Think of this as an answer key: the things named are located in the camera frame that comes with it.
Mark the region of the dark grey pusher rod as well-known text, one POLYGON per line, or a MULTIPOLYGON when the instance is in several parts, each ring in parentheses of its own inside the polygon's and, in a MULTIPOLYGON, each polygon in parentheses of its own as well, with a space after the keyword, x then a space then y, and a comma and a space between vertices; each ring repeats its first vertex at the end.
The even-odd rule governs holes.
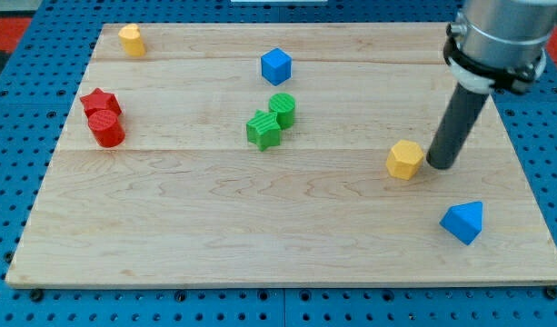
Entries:
POLYGON ((431 167, 447 170, 453 166, 487 98, 488 94, 455 86, 426 156, 431 167))

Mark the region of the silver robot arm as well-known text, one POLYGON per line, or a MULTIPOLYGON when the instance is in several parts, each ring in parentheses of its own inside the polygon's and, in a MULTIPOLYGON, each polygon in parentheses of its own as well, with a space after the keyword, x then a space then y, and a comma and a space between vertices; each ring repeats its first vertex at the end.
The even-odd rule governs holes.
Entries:
POLYGON ((468 0, 446 26, 443 59, 457 84, 426 155, 453 166, 489 95, 525 94, 544 72, 557 0, 468 0))

